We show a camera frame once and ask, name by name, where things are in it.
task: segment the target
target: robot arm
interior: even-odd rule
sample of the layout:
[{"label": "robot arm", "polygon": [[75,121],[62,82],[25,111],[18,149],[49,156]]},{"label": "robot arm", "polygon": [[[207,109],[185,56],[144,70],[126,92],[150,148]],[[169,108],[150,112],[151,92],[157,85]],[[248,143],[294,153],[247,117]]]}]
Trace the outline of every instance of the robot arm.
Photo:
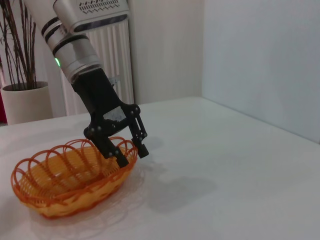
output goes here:
[{"label": "robot arm", "polygon": [[142,141],[147,132],[136,104],[125,104],[117,96],[101,67],[88,37],[82,33],[127,19],[126,0],[24,0],[54,57],[91,116],[84,130],[101,154],[115,156],[120,168],[126,157],[109,137],[129,127],[141,158],[148,150]]}]

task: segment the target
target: white table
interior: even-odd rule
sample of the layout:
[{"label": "white table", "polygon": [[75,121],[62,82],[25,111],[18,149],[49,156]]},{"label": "white table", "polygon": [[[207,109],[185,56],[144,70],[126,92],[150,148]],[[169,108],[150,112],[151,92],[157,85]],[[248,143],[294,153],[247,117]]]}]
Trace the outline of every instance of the white table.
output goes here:
[{"label": "white table", "polygon": [[22,158],[82,137],[89,115],[1,127],[0,239],[320,239],[319,145],[202,98],[141,109],[150,156],[112,198],[62,220],[21,205],[10,175]]}]

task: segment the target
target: white radiator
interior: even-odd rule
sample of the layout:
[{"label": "white radiator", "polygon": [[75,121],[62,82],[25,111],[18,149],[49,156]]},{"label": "white radiator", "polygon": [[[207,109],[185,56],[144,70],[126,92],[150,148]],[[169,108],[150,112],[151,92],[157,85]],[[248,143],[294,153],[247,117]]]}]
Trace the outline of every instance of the white radiator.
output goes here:
[{"label": "white radiator", "polygon": [[[91,31],[87,35],[102,62],[107,77],[119,79],[114,86],[117,95],[124,103],[133,104],[128,21]],[[73,91],[62,72],[61,79],[67,116],[86,113],[87,110],[80,97]]]}]

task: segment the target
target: orange basket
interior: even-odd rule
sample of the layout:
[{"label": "orange basket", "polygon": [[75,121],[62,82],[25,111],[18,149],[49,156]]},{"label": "orange basket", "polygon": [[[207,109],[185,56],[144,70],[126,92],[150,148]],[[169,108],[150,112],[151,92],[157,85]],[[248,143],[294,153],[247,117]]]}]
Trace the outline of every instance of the orange basket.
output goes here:
[{"label": "orange basket", "polygon": [[11,175],[15,195],[25,206],[49,219],[95,207],[121,187],[138,159],[138,150],[131,141],[110,139],[118,141],[117,147],[129,161],[126,167],[119,168],[115,157],[104,159],[89,140],[73,140],[21,160]]}]

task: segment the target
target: plant pot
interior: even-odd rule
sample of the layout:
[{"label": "plant pot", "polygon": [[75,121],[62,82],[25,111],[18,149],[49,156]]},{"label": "plant pot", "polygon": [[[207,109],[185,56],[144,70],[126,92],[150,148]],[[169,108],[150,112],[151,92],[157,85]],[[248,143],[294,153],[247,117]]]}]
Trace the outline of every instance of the plant pot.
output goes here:
[{"label": "plant pot", "polygon": [[37,86],[24,91],[12,91],[11,85],[1,89],[8,125],[53,118],[48,83],[39,81]]}]

